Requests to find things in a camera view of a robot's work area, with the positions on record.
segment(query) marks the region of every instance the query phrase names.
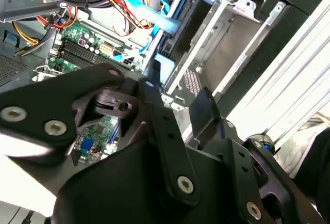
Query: ventilation grille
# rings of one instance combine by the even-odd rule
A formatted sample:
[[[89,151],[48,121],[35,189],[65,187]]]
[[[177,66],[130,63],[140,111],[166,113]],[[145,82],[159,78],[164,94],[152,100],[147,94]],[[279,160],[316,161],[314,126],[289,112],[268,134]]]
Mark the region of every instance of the ventilation grille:
[[[0,82],[10,80],[26,67],[27,65],[0,53]]]
[[[197,74],[194,71],[187,69],[184,74],[184,79],[186,87],[190,90],[192,94],[197,96],[199,91],[201,90]]]

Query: silver screw head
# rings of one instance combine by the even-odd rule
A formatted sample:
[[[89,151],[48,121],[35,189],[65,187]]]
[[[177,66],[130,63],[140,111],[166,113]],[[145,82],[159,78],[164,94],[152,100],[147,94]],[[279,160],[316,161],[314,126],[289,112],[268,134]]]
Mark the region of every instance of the silver screw head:
[[[67,126],[61,121],[51,120],[45,124],[44,129],[47,134],[58,136],[63,135],[67,131]]]
[[[227,121],[227,124],[228,124],[228,126],[231,127],[231,128],[234,127],[234,125],[233,125],[231,122],[229,122],[229,121]]]
[[[177,185],[179,186],[180,190],[186,194],[191,194],[194,191],[194,185],[186,176],[179,176],[177,178]]]
[[[249,214],[253,216],[253,218],[255,218],[256,220],[261,219],[261,212],[258,209],[257,205],[255,205],[252,202],[247,202],[246,208],[247,208],[247,211],[249,212]]]
[[[27,117],[27,112],[18,106],[9,106],[1,110],[0,116],[7,122],[20,122]]]
[[[154,84],[152,83],[152,82],[150,82],[150,81],[146,81],[145,82],[148,86],[150,86],[150,87],[154,87]]]
[[[254,145],[256,145],[257,148],[261,148],[261,144],[257,141],[254,142]]]
[[[119,73],[116,70],[114,70],[114,69],[110,69],[109,70],[109,73],[111,73],[114,76],[118,76],[119,75]]]

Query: capacitor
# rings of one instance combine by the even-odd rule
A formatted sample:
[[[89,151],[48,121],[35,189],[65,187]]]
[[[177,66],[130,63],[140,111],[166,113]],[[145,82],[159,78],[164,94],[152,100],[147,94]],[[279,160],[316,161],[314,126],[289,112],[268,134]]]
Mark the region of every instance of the capacitor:
[[[90,43],[93,43],[93,42],[95,42],[95,38],[90,37],[88,41],[89,41]]]

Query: orange wire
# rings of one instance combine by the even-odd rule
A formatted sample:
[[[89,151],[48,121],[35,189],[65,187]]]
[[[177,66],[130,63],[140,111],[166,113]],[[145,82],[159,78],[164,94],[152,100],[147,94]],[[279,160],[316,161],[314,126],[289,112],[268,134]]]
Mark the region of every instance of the orange wire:
[[[144,29],[149,29],[149,26],[147,26],[147,25],[142,25],[141,24],[141,22],[137,19],[137,17],[127,8],[127,6],[124,4],[124,3],[122,3],[120,0],[114,0],[117,4],[119,4],[119,5],[121,5],[124,9],[125,9],[125,11],[127,11],[138,23],[139,23],[139,25],[142,27],[142,28],[144,28]]]
[[[68,20],[63,25],[53,24],[53,27],[63,29],[63,28],[68,28],[68,27],[72,26],[77,21],[77,18],[78,18],[78,7],[75,7],[75,11],[76,11],[76,13],[74,15],[74,19],[73,19],[73,21],[69,25],[65,25],[65,24],[68,24],[70,22],[71,18],[72,18],[71,11],[69,11],[69,18],[68,18]],[[43,25],[47,25],[49,23],[49,21],[47,19],[45,19],[44,17],[42,17],[42,16],[37,16],[37,19]]]

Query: chip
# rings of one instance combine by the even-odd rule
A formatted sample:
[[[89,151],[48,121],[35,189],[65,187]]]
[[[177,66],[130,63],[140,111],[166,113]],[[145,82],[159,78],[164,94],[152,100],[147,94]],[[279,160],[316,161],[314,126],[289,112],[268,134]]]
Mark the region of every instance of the chip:
[[[79,39],[78,40],[78,45],[83,47],[83,46],[85,46],[85,44],[86,44],[86,41],[84,39]]]
[[[104,128],[105,128],[104,126],[98,125],[96,128],[96,133],[102,134],[104,131]]]

